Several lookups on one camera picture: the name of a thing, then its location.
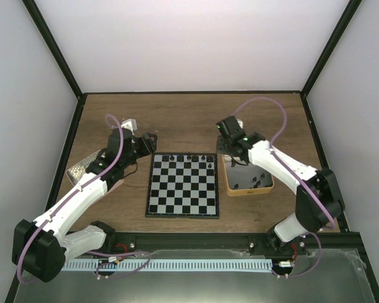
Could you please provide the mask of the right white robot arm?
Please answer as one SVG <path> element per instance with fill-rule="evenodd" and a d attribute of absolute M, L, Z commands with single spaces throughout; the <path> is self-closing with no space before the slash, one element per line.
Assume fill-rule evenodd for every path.
<path fill-rule="evenodd" d="M 328 224 L 335 227 L 335 219 L 345 210 L 345 203 L 332 170 L 305 165 L 278 150 L 264 136 L 246 134 L 234 116 L 219 121 L 217 129 L 220 132 L 218 153 L 260 167 L 296 196 L 294 213 L 267 232 L 268 246 L 273 253 L 283 254 L 295 238 L 308 232 L 315 233 Z"/>

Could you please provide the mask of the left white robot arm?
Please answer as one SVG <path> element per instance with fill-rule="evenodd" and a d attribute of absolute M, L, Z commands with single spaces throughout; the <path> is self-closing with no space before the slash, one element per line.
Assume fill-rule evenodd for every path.
<path fill-rule="evenodd" d="M 130 129 L 115 129 L 72 190 L 35 220 L 16 225 L 11 260 L 17 266 L 18 281 L 27 284 L 23 277 L 27 272 L 49 282 L 65 263 L 86 253 L 119 259 L 111 254 L 117 240 L 116 231 L 109 225 L 95 221 L 79 232 L 69 230 L 90 206 L 123 183 L 129 166 L 156 149 L 156 134 L 136 137 Z"/>

